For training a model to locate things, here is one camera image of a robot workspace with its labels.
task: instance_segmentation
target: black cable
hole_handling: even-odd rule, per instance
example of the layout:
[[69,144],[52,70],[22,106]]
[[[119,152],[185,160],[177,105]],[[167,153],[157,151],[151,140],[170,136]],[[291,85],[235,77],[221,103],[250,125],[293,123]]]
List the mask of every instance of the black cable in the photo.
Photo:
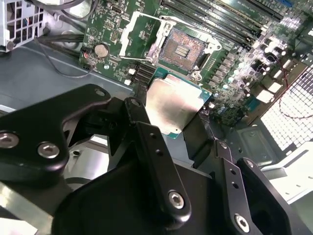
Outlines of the black cable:
[[73,26],[74,28],[76,28],[78,31],[80,31],[82,33],[84,33],[86,31],[86,29],[83,26],[81,26],[80,24],[78,24],[78,23],[74,22],[73,20],[67,18],[66,16],[60,15],[59,16],[59,20],[61,20],[61,21],[65,22],[65,23]]
[[54,43],[51,43],[51,42],[40,42],[42,45],[45,45],[46,47],[49,47],[53,50],[56,50],[60,53],[63,53],[63,54],[66,54],[68,56],[71,56],[75,59],[79,59],[79,56],[80,56],[80,53],[79,52],[76,52],[76,51],[73,51],[71,49],[68,49],[66,47],[62,47],[60,45],[57,45],[57,44],[54,44]]
[[52,10],[52,11],[61,11],[65,9],[69,9],[72,7],[75,7],[79,4],[81,4],[84,0],[72,0],[70,2],[66,2],[60,5],[54,5],[54,4],[44,4],[38,0],[26,0],[26,2],[35,5],[36,7],[39,7],[43,10]]
[[37,39],[39,42],[81,43],[84,40],[84,35],[65,34],[65,35],[41,36]]
[[73,20],[76,20],[76,21],[85,21],[85,20],[88,20],[88,18],[89,18],[89,17],[93,14],[93,12],[96,10],[96,7],[97,7],[98,3],[99,3],[99,0],[94,0],[94,1],[92,2],[92,4],[91,4],[90,12],[89,12],[87,15],[85,15],[85,16],[83,16],[83,17],[80,17],[80,18],[79,18],[79,17],[76,17],[76,16],[74,16],[74,15],[72,15],[72,14],[70,14],[70,13],[68,13],[68,12],[65,11],[65,10],[62,10],[62,13],[63,13],[64,15],[66,15],[67,17],[73,19]]
[[50,62],[50,64],[52,65],[52,67],[54,68],[54,70],[55,70],[58,74],[60,74],[60,75],[62,75],[62,76],[64,76],[64,77],[69,77],[69,78],[83,78],[83,77],[88,76],[88,75],[93,71],[92,62],[90,61],[89,58],[85,57],[86,60],[88,61],[89,65],[90,65],[90,70],[89,70],[87,73],[85,73],[85,74],[83,74],[83,75],[78,75],[78,76],[75,76],[75,75],[67,75],[67,74],[62,73],[61,71],[58,70],[57,67],[55,67],[55,65],[54,65],[54,63],[52,62],[52,60],[50,59],[48,53],[46,52],[46,50],[44,49],[44,47],[39,43],[39,41],[37,40],[36,37],[34,38],[34,41],[35,41],[35,43],[37,43],[37,45],[41,48],[41,50],[43,51],[45,57],[47,58],[47,60]]

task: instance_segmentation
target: green circuit board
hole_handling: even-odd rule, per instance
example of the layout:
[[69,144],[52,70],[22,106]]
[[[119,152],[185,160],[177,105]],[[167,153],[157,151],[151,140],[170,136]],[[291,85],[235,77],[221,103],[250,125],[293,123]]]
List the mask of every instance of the green circuit board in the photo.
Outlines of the green circuit board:
[[[312,19],[312,6],[312,0],[103,0],[88,21],[80,62],[88,66],[84,58],[87,52],[98,73],[131,87],[140,81],[149,83],[158,67],[167,69],[212,93],[215,107],[210,113],[232,126],[239,111],[251,109],[249,104],[253,100],[245,91],[250,92],[265,77],[265,73],[253,67],[256,61],[269,67],[267,73],[280,66],[278,61],[266,59],[264,47],[270,47],[270,41],[275,48],[290,51],[284,56],[291,58],[295,40]],[[129,32],[121,56],[125,44],[121,37],[134,12],[142,15]],[[158,38],[162,22],[159,19],[166,17],[171,17],[172,22],[174,19],[176,24],[162,45],[158,62],[147,61]],[[208,49],[212,45],[209,38],[218,41],[221,48],[208,54],[199,49],[199,58],[197,61],[192,58],[191,63],[187,54],[198,51],[180,45],[181,60],[177,61],[177,56],[168,58],[166,51],[170,46],[167,46],[176,43],[171,41],[175,32],[193,42],[193,48],[202,40]],[[95,46],[100,44],[109,50],[104,58],[94,53]],[[271,47],[271,53],[282,59]],[[192,77],[190,64],[194,68],[202,66],[197,78]]]

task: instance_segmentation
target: cable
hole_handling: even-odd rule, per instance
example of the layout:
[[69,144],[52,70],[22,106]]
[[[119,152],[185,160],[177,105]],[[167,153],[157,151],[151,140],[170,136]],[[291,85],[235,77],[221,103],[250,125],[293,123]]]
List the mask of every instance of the cable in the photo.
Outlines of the cable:
[[64,42],[64,43],[81,43],[84,40],[83,34],[65,34],[54,36],[41,36],[37,38],[39,42]]
[[83,26],[81,26],[80,24],[78,24],[78,23],[74,22],[73,20],[67,18],[67,17],[64,16],[64,15],[60,15],[60,16],[59,16],[59,20],[61,20],[61,21],[65,22],[65,23],[67,23],[67,24],[73,26],[74,28],[76,28],[78,31],[80,31],[80,32],[82,32],[82,33],[84,33],[84,32],[86,31],[86,29],[85,29]]
[[54,68],[54,70],[55,70],[58,74],[60,74],[60,75],[62,75],[62,76],[64,76],[64,77],[69,77],[69,78],[83,78],[83,77],[88,76],[88,75],[93,71],[92,62],[91,62],[90,59],[88,58],[88,55],[85,53],[84,56],[85,56],[86,60],[88,61],[89,65],[90,65],[90,70],[89,70],[87,73],[85,73],[85,74],[83,74],[83,75],[78,75],[78,76],[67,75],[67,74],[62,73],[61,71],[59,71],[59,70],[57,69],[57,67],[55,67],[55,65],[53,64],[52,60],[50,59],[48,53],[45,51],[44,47],[39,43],[39,41],[37,40],[36,37],[34,38],[34,41],[35,41],[35,43],[37,43],[37,45],[41,48],[41,50],[43,51],[45,57],[47,58],[47,60],[50,62],[50,64],[52,65],[52,67]]
[[65,9],[69,9],[72,7],[75,7],[79,4],[81,4],[84,0],[72,0],[70,2],[66,2],[60,5],[54,5],[54,4],[44,4],[38,0],[26,0],[26,2],[35,5],[36,7],[39,7],[43,10],[52,10],[52,11],[61,11]]
[[284,80],[285,80],[285,83],[286,83],[286,89],[284,90],[284,92],[281,94],[281,96],[279,97],[279,101],[278,101],[278,105],[279,105],[279,112],[281,114],[283,114],[284,116],[288,117],[288,118],[291,118],[291,119],[307,119],[307,118],[312,118],[313,117],[313,114],[312,115],[309,115],[309,116],[306,116],[306,117],[292,117],[288,114],[285,114],[282,109],[281,109],[281,102],[282,102],[282,98],[283,98],[283,95],[287,92],[287,90],[289,89],[289,84],[288,84],[288,79],[287,79],[287,73],[286,73],[286,70],[285,68],[282,66],[281,62],[279,61],[280,65],[281,65],[281,68],[282,68],[282,71],[284,73]]
[[45,45],[46,47],[49,47],[53,50],[56,50],[60,53],[63,53],[63,54],[66,54],[68,56],[71,56],[75,59],[79,59],[79,56],[80,56],[80,53],[76,52],[76,51],[73,51],[71,49],[68,49],[66,47],[62,47],[60,45],[57,45],[57,44],[53,44],[53,43],[50,43],[50,42],[40,42],[42,45]]
[[62,10],[62,13],[63,13],[64,15],[66,15],[67,17],[69,17],[69,18],[71,18],[71,19],[73,19],[73,20],[76,20],[76,21],[88,20],[88,18],[89,18],[89,17],[94,13],[94,11],[96,10],[96,7],[97,7],[98,3],[99,3],[99,0],[94,0],[94,1],[92,2],[92,4],[91,4],[90,12],[89,12],[87,15],[81,17],[81,18],[76,17],[76,16],[74,16],[74,15],[68,13],[68,12],[65,11],[65,10]]

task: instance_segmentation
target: mounting hole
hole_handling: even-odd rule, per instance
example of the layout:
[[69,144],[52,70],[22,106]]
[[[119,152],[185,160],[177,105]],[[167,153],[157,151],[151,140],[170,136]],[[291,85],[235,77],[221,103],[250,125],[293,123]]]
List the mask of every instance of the mounting hole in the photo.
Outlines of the mounting hole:
[[231,184],[234,186],[235,189],[239,189],[238,184],[236,184],[235,182],[231,182]]
[[80,152],[79,152],[79,151],[73,151],[73,155],[74,155],[75,157],[78,157],[78,156],[80,155]]
[[233,175],[236,175],[236,172],[235,172],[233,169],[230,169],[230,172],[231,172]]
[[98,90],[98,89],[96,90],[96,94],[99,96],[105,96],[106,95],[103,91]]
[[150,137],[151,137],[152,139],[156,139],[156,138],[157,138],[157,136],[156,136],[154,133],[150,133]]
[[140,106],[140,103],[135,99],[132,99],[132,103],[136,106]]
[[115,127],[117,127],[117,123],[115,121],[111,121],[109,124],[109,129],[113,130]]
[[161,150],[159,150],[159,149],[157,149],[157,150],[156,150],[156,154],[157,154],[157,155],[159,155],[159,156],[163,156],[162,151],[161,151]]

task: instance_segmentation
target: ram slot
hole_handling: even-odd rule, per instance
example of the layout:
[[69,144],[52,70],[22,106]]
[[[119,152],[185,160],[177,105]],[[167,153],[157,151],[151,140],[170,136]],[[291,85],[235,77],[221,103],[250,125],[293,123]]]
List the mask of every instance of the ram slot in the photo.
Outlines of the ram slot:
[[263,22],[266,18],[280,22],[283,18],[282,15],[262,5],[257,0],[241,0],[241,1],[210,0],[210,1],[218,2],[219,4],[223,4],[227,7],[230,7],[233,10],[239,11],[242,14],[246,15],[248,18],[253,19],[255,21]]
[[272,20],[274,20],[276,22],[281,22],[281,20],[284,17],[284,16],[278,14],[277,12],[273,11],[272,9],[268,8],[267,6],[264,6],[263,4],[261,4],[260,2],[258,2],[256,0],[245,0],[245,1],[249,2],[250,4],[255,6],[256,8],[258,8],[258,10],[260,12],[262,12],[262,14],[264,14],[265,16],[271,18]]
[[215,8],[220,11],[232,12],[234,15],[238,16],[239,19],[245,19],[254,26],[262,28],[263,24],[260,22],[260,19],[255,20],[251,15],[247,14],[246,11],[241,11],[240,9],[235,9],[233,6],[227,5],[223,0],[200,0],[203,4],[214,5]]
[[185,17],[188,17],[192,21],[199,23],[200,25],[206,27],[212,32],[222,35],[231,42],[237,43],[245,48],[251,46],[251,43],[247,42],[245,38],[239,37],[238,35],[230,32],[229,30],[225,30],[222,27],[219,27],[218,25],[212,25],[205,19],[201,19],[201,17],[199,17],[195,13],[187,12],[186,7],[181,6],[181,4],[179,4],[178,2],[173,3],[173,1],[171,0],[165,0],[163,1],[162,5],[170,8],[170,10],[175,13],[179,13]]
[[253,31],[252,30],[247,30],[246,28],[242,27],[241,24],[237,24],[234,21],[230,21],[229,19],[225,18],[223,16],[223,14],[216,14],[215,12],[213,12],[213,10],[211,9],[211,7],[205,6],[205,5],[201,5],[196,1],[193,0],[173,0],[173,1],[178,1],[181,4],[184,4],[186,7],[189,7],[191,9],[193,9],[194,11],[198,12],[199,14],[201,14],[203,17],[205,17],[206,19],[212,21],[215,24],[220,24],[221,26],[223,26],[224,28],[227,28],[231,31],[233,31],[234,33],[238,34],[241,37],[249,37],[249,38],[253,38]]
[[207,2],[203,2],[201,0],[194,0],[194,1],[205,6],[209,5],[212,8],[212,12],[239,24],[241,27],[246,28],[247,30],[251,30],[252,34],[254,33],[258,34],[261,31],[262,25],[254,24],[253,22],[247,20],[246,18],[240,15],[237,15],[236,13],[232,12],[231,10],[227,9],[226,7],[222,5],[217,5],[214,2],[210,2],[210,1],[207,1]]

